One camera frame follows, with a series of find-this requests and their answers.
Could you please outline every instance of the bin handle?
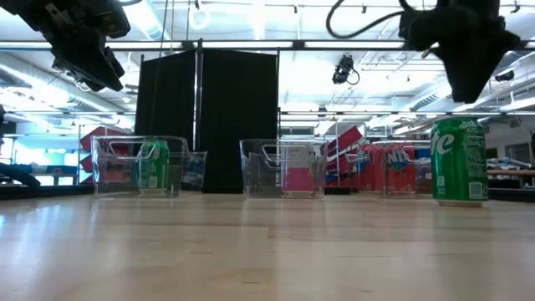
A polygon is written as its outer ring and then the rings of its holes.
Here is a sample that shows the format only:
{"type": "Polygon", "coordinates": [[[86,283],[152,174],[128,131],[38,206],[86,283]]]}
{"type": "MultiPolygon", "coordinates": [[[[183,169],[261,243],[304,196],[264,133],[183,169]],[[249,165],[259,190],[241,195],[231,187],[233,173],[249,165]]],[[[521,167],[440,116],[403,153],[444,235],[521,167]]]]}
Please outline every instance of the bin handle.
{"type": "Polygon", "coordinates": [[[271,162],[296,162],[296,161],[301,161],[302,157],[303,157],[303,154],[301,154],[301,156],[297,159],[294,159],[294,160],[283,160],[281,159],[282,156],[279,154],[276,156],[275,159],[273,159],[272,157],[270,157],[270,155],[268,155],[268,152],[266,151],[266,148],[267,147],[280,147],[280,148],[302,148],[302,149],[307,149],[305,145],[279,145],[279,144],[276,144],[276,145],[263,145],[262,146],[262,152],[264,153],[264,155],[266,156],[266,159],[268,161],[271,161],[271,162]]]}
{"type": "Polygon", "coordinates": [[[112,154],[116,159],[119,159],[119,160],[147,160],[147,159],[149,159],[149,158],[152,156],[152,152],[153,152],[154,149],[156,148],[156,143],[154,143],[154,142],[142,142],[142,141],[133,141],[133,140],[110,141],[110,142],[108,143],[108,145],[110,146],[111,154],[112,154]],[[149,154],[147,154],[146,156],[139,156],[140,152],[138,152],[138,155],[137,155],[137,156],[118,156],[118,155],[115,153],[115,150],[114,150],[114,147],[113,147],[114,144],[121,144],[121,145],[141,145],[141,148],[143,148],[143,145],[146,145],[146,144],[152,144],[152,147],[150,148],[149,154]]]}
{"type": "Polygon", "coordinates": [[[355,163],[355,162],[360,162],[360,161],[365,161],[365,160],[368,160],[368,154],[363,154],[361,156],[359,156],[359,154],[347,154],[345,156],[346,158],[348,158],[348,162],[349,163],[355,163]]]}
{"type": "Polygon", "coordinates": [[[429,146],[423,146],[423,145],[405,145],[401,148],[401,151],[403,151],[403,155],[407,157],[407,161],[410,163],[431,163],[431,158],[425,159],[425,160],[411,160],[409,154],[405,151],[405,149],[412,149],[412,150],[429,150],[429,146]]]}

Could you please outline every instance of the sprite can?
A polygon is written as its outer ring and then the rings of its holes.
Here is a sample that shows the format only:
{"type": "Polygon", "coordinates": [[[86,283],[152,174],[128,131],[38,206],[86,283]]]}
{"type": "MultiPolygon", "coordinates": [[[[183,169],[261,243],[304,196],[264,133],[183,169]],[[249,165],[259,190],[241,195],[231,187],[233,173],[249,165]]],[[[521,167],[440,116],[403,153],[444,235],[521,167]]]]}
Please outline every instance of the sprite can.
{"type": "Polygon", "coordinates": [[[166,141],[146,142],[140,150],[141,189],[166,189],[169,182],[170,150],[166,141]]]}
{"type": "Polygon", "coordinates": [[[472,118],[435,124],[431,132],[433,197],[444,206],[480,207],[488,200],[485,131],[472,118]]]}

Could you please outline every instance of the soda can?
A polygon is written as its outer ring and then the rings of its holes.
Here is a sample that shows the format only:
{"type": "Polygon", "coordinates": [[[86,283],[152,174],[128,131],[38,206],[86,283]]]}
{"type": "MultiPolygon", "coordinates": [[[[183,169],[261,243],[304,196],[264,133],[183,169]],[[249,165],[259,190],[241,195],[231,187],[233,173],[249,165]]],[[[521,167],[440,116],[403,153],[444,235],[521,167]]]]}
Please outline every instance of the soda can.
{"type": "Polygon", "coordinates": [[[384,185],[383,148],[379,145],[362,145],[357,152],[354,186],[359,191],[382,192],[384,185]]]}
{"type": "Polygon", "coordinates": [[[485,131],[474,118],[435,124],[431,132],[433,197],[444,206],[480,207],[488,200],[485,131]]]}
{"type": "Polygon", "coordinates": [[[166,141],[146,142],[140,149],[141,189],[167,189],[170,150],[166,141]]]}
{"type": "Polygon", "coordinates": [[[415,150],[410,143],[386,147],[386,193],[414,194],[416,188],[415,150]]]}

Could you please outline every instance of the table surface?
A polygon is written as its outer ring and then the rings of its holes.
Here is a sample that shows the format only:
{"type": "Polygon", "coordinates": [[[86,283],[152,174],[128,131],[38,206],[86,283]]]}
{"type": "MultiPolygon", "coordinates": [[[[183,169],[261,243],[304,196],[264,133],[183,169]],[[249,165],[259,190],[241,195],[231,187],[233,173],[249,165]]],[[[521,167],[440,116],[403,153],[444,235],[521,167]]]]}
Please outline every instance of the table surface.
{"type": "Polygon", "coordinates": [[[3,301],[529,300],[535,206],[328,196],[0,202],[3,301]]]}

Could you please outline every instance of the black backdrop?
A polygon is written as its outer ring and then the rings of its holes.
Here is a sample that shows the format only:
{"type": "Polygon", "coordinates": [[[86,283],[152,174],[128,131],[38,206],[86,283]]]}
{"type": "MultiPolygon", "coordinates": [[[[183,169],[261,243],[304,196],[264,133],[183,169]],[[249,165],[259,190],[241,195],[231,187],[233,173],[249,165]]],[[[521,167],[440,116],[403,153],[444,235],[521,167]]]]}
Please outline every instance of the black backdrop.
{"type": "Polygon", "coordinates": [[[277,57],[205,49],[200,147],[204,192],[242,192],[239,140],[277,138],[277,57]]]}
{"type": "MultiPolygon", "coordinates": [[[[157,59],[141,65],[137,135],[184,137],[191,150],[196,56],[188,51],[161,59],[155,98],[157,59]]],[[[196,141],[199,151],[208,151],[203,192],[241,193],[239,140],[277,138],[277,56],[203,49],[200,85],[196,141]]]]}
{"type": "Polygon", "coordinates": [[[172,135],[184,137],[190,150],[193,142],[193,100],[195,98],[195,51],[141,64],[140,89],[135,114],[136,135],[172,135]],[[158,86],[154,97],[156,80],[158,86]],[[154,105],[154,124],[150,128],[154,105]]]}

